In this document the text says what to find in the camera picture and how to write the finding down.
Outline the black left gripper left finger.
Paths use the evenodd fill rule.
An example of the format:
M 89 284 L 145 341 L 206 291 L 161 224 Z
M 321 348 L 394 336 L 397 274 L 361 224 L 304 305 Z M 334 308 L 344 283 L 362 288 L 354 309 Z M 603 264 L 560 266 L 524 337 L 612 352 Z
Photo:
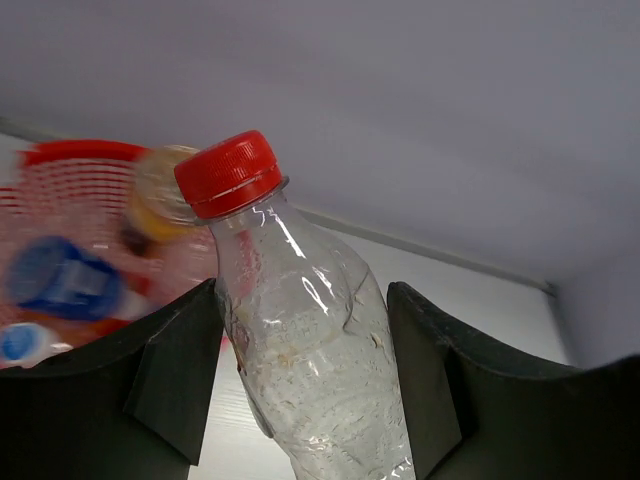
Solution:
M 5 479 L 185 479 L 200 459 L 223 323 L 205 281 L 158 311 L 1 373 Z

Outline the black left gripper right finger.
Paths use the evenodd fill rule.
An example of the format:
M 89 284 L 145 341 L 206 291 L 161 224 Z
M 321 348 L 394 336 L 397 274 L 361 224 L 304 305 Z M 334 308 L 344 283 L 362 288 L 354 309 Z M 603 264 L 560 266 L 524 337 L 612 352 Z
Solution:
M 635 479 L 639 359 L 581 370 L 513 348 L 408 284 L 387 291 L 420 479 Z

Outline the clear bottle blue label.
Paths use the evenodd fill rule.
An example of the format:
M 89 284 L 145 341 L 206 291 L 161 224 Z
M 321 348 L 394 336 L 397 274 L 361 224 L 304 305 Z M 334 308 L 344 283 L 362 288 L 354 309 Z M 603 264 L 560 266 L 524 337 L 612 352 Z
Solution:
M 4 270 L 2 288 L 10 304 L 66 320 L 130 322 L 150 311 L 123 273 L 61 236 L 22 246 Z
M 72 350 L 57 332 L 37 323 L 14 323 L 1 328 L 1 368 L 32 368 Z

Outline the clear bottle with red cap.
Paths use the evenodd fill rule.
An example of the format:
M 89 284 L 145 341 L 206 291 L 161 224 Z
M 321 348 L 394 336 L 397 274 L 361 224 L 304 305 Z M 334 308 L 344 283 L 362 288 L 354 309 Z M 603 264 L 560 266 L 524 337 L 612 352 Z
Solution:
M 288 202 L 258 131 L 174 173 L 215 240 L 215 294 L 248 402 L 295 476 L 414 478 L 388 311 L 368 264 Z

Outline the orange bottle with blue label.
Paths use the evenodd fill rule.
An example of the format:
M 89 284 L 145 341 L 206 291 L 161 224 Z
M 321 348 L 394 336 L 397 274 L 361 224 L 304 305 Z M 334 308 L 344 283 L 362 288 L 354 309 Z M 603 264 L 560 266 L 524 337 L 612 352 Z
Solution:
M 150 256 L 159 245 L 191 232 L 198 220 L 177 184 L 174 169 L 197 149 L 166 145 L 144 151 L 119 227 L 119 239 L 133 254 Z

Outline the red plastic mesh bin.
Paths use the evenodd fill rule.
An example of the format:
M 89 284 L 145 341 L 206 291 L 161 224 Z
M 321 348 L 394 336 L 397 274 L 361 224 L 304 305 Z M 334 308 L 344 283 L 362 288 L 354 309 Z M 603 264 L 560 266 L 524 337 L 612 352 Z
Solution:
M 191 232 L 157 246 L 146 257 L 133 254 L 119 239 L 136 161 L 148 149 L 104 140 L 66 140 L 20 153 L 20 180 L 1 193 L 1 328 L 37 323 L 75 349 L 141 319 L 73 321 L 10 304 L 2 288 L 4 270 L 22 246 L 42 236 L 64 237 L 110 263 L 130 288 L 146 296 L 148 314 L 217 275 L 215 243 L 199 221 Z

